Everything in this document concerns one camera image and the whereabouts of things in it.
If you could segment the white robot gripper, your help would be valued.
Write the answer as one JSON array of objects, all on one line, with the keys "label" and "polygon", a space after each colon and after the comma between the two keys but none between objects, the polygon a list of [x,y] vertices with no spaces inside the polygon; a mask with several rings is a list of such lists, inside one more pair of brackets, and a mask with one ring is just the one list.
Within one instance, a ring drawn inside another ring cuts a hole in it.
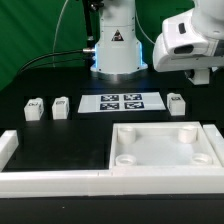
[{"label": "white robot gripper", "polygon": [[224,67],[224,15],[191,9],[164,20],[153,66],[158,72],[184,71],[194,85],[208,84],[210,70]]}]

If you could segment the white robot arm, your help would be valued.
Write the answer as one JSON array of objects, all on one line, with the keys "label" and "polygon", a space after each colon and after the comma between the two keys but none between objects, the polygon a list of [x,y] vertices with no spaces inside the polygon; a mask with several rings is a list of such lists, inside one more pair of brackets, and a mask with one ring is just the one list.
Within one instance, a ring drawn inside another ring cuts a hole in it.
[{"label": "white robot arm", "polygon": [[[224,0],[193,0],[194,8],[162,23],[153,49],[158,72],[183,71],[195,85],[207,84],[210,69],[224,67]],[[135,0],[99,0],[100,38],[91,71],[110,80],[147,68],[136,38]]]}]

